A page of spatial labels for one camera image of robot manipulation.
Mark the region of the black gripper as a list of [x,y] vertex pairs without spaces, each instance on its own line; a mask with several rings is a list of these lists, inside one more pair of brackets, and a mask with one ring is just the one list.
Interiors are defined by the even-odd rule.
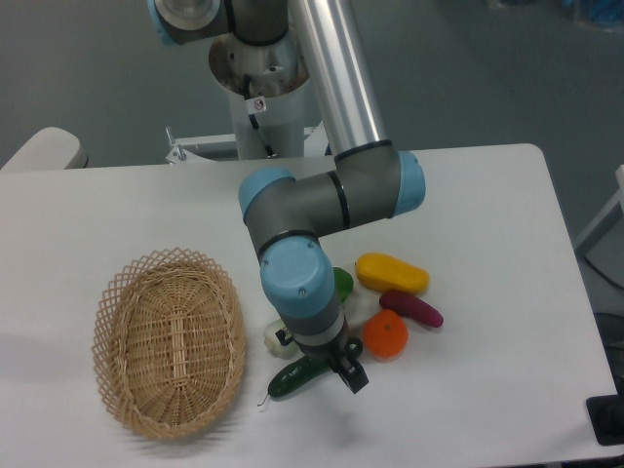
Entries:
[[302,337],[297,338],[288,329],[278,329],[275,336],[281,346],[295,343],[308,357],[325,360],[331,370],[336,373],[352,393],[360,392],[369,384],[369,378],[357,358],[346,352],[347,334],[340,331],[337,336],[327,342],[314,339],[312,344],[306,344]]

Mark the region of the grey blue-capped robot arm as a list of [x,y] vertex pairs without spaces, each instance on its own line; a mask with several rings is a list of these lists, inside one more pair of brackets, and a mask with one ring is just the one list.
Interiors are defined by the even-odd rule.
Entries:
[[214,77],[244,103],[259,153],[284,158],[261,119],[269,100],[311,82],[335,167],[297,178],[281,168],[247,176],[239,204],[283,343],[326,361],[352,391],[368,377],[347,349],[348,324],[321,237],[417,209],[424,174],[397,151],[379,114],[350,1],[152,1],[162,41],[213,39]]

